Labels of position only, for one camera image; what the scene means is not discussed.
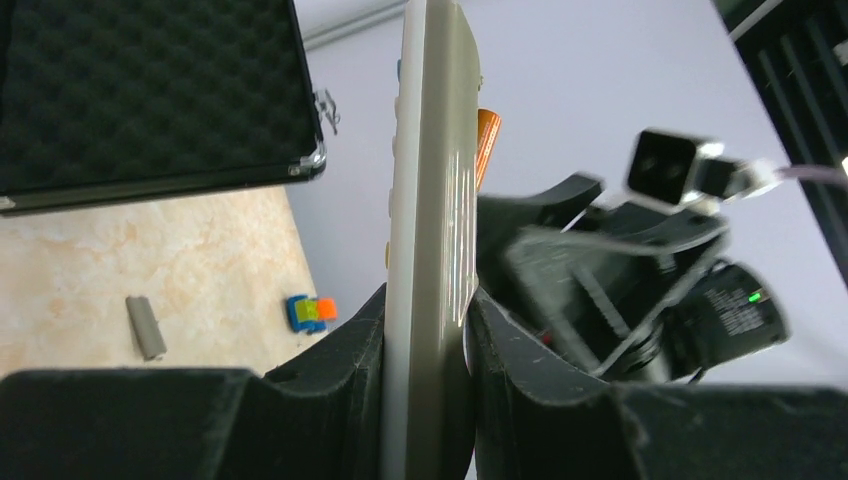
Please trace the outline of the orange battery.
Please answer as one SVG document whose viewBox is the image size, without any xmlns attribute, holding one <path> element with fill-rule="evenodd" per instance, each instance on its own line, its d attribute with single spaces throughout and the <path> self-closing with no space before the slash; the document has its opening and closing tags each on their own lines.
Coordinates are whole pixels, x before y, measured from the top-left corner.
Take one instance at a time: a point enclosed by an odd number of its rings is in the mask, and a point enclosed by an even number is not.
<svg viewBox="0 0 848 480">
<path fill-rule="evenodd" d="M 475 161 L 475 185 L 480 191 L 488 168 L 492 151 L 497 142 L 502 124 L 497 113 L 480 108 L 478 110 L 478 141 Z"/>
</svg>

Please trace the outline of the white remote control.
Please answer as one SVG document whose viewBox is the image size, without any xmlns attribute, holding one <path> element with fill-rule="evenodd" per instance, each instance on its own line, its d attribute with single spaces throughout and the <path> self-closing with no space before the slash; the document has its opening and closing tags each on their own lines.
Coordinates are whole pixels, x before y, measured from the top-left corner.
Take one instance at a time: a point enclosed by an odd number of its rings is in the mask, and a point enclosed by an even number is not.
<svg viewBox="0 0 848 480">
<path fill-rule="evenodd" d="M 405 6 L 395 102 L 379 475 L 461 479 L 474 448 L 478 48 L 456 1 Z"/>
</svg>

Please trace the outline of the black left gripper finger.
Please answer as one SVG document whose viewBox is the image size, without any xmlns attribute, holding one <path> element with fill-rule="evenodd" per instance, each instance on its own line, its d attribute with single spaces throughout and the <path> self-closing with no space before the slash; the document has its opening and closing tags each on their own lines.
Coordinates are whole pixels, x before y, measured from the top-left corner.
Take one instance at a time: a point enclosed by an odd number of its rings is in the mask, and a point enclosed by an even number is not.
<svg viewBox="0 0 848 480">
<path fill-rule="evenodd" d="M 379 288 L 347 322 L 244 369 L 25 370 L 1 383 L 5 479 L 375 479 Z"/>
</svg>

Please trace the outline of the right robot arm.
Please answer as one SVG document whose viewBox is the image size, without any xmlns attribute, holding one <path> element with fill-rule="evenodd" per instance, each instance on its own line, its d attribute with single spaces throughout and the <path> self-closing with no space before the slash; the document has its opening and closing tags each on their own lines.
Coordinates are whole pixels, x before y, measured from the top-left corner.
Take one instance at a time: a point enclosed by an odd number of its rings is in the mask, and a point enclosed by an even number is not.
<svg viewBox="0 0 848 480">
<path fill-rule="evenodd" d="M 847 394 L 715 385 L 787 340 L 771 289 L 690 210 L 596 204 L 575 174 L 477 201 L 469 311 L 481 479 L 843 479 Z"/>
</svg>

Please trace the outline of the grey battery cover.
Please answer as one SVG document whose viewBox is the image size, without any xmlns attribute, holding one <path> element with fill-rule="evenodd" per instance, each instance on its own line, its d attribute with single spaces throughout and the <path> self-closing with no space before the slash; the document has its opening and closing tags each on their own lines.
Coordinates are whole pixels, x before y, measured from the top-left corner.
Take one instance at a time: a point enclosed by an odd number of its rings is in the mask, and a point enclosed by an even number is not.
<svg viewBox="0 0 848 480">
<path fill-rule="evenodd" d="M 125 305 L 143 359 L 160 360 L 166 354 L 167 347 L 149 299 L 129 296 L 125 299 Z"/>
</svg>

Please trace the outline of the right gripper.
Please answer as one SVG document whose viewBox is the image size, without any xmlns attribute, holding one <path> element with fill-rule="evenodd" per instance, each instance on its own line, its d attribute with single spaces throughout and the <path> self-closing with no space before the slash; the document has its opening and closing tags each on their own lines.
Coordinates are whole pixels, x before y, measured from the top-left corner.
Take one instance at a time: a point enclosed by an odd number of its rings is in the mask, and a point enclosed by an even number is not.
<svg viewBox="0 0 848 480">
<path fill-rule="evenodd" d="M 725 248 L 729 225 L 688 209 L 589 207 L 602 192 L 602 180 L 577 173 L 531 196 L 479 195 L 480 286 L 514 312 L 521 299 L 584 372 L 669 382 L 661 314 Z M 607 383 L 550 352 L 486 292 L 468 311 L 480 478 L 846 477 L 843 391 Z"/>
</svg>

